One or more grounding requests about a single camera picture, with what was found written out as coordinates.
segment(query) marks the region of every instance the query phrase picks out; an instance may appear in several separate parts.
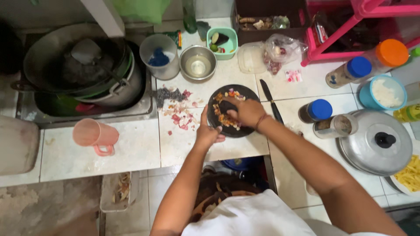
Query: green cloth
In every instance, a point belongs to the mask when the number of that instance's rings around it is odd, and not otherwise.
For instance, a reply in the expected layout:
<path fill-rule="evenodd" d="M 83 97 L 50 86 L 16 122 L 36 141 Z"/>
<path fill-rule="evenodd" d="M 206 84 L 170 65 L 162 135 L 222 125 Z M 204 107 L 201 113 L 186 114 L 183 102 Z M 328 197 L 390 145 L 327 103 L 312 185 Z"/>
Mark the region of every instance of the green cloth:
<path fill-rule="evenodd" d="M 161 24 L 171 0 L 112 0 L 112 3 L 121 16 Z"/>

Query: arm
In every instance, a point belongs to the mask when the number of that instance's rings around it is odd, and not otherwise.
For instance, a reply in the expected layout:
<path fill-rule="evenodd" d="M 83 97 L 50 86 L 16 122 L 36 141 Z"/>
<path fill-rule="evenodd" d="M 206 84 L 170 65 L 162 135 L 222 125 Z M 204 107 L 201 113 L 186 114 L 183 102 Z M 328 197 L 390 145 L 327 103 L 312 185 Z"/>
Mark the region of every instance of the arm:
<path fill-rule="evenodd" d="M 265 114 L 259 102 L 226 100 L 236 105 L 239 112 L 230 110 L 228 113 L 245 125 L 255 127 Z M 406 235 L 360 184 L 324 151 L 271 117 L 260 121 L 257 129 L 284 153 L 300 175 L 320 195 L 332 224 L 347 233 Z"/>
<path fill-rule="evenodd" d="M 195 144 L 159 205 L 151 236 L 180 235 L 187 226 L 194 210 L 204 158 L 213 143 L 225 140 L 221 131 L 221 126 L 213 129 L 207 125 L 206 105 L 201 114 Z"/>

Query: lid knob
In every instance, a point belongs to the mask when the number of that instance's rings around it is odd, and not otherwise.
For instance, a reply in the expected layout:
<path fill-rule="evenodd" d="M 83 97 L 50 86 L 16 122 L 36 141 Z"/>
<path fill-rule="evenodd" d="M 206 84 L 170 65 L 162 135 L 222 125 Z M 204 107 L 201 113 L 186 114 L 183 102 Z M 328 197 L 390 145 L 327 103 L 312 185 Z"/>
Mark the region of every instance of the lid knob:
<path fill-rule="evenodd" d="M 382 148 L 389 148 L 396 142 L 394 135 L 385 132 L 379 132 L 375 135 L 375 142 Z"/>

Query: white shirt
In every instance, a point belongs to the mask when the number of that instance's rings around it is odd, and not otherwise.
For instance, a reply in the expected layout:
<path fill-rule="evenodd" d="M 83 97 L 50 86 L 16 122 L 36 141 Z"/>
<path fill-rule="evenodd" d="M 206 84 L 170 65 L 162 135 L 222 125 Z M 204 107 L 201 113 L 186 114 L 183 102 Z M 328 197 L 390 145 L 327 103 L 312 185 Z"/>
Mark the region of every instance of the white shirt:
<path fill-rule="evenodd" d="M 228 197 L 209 215 L 184 229 L 182 236 L 348 236 L 318 220 L 306 222 L 272 190 L 244 197 Z M 386 236 L 353 233 L 351 236 Z"/>

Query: white rice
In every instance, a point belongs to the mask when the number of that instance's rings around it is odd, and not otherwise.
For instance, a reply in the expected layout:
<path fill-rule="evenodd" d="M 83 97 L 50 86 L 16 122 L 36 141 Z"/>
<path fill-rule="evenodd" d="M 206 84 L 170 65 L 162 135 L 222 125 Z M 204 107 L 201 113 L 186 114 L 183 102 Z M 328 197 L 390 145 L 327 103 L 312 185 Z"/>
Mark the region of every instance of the white rice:
<path fill-rule="evenodd" d="M 376 100 L 384 107 L 398 107 L 403 101 L 395 97 L 395 90 L 384 86 L 385 79 L 377 79 L 372 84 L 372 93 Z"/>

